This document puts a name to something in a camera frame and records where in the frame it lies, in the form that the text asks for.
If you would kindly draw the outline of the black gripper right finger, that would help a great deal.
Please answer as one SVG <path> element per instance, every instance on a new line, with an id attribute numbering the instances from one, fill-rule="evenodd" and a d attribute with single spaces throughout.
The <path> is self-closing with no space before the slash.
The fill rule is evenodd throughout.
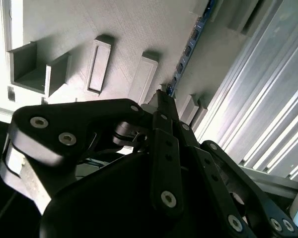
<path id="1" fill-rule="evenodd" d="M 288 215 L 214 142 L 199 144 L 165 96 L 199 231 L 212 238 L 298 238 Z"/>

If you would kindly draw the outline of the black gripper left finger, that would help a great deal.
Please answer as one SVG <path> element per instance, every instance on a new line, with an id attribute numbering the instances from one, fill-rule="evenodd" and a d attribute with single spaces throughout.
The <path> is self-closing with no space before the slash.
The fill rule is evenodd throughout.
<path id="1" fill-rule="evenodd" d="M 17 179 L 40 213 L 64 188 L 128 155 L 152 160 L 150 200 L 164 217 L 183 214 L 179 142 L 165 96 L 148 112 L 129 99 L 27 106 L 8 131 L 9 149 L 23 158 Z"/>

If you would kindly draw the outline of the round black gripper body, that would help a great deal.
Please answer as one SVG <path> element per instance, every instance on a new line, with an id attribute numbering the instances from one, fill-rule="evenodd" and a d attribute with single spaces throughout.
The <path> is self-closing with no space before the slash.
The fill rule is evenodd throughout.
<path id="1" fill-rule="evenodd" d="M 40 223 L 42 238 L 225 238 L 201 185 L 181 170 L 184 212 L 167 218 L 150 200 L 152 160 L 128 155 L 60 191 Z"/>

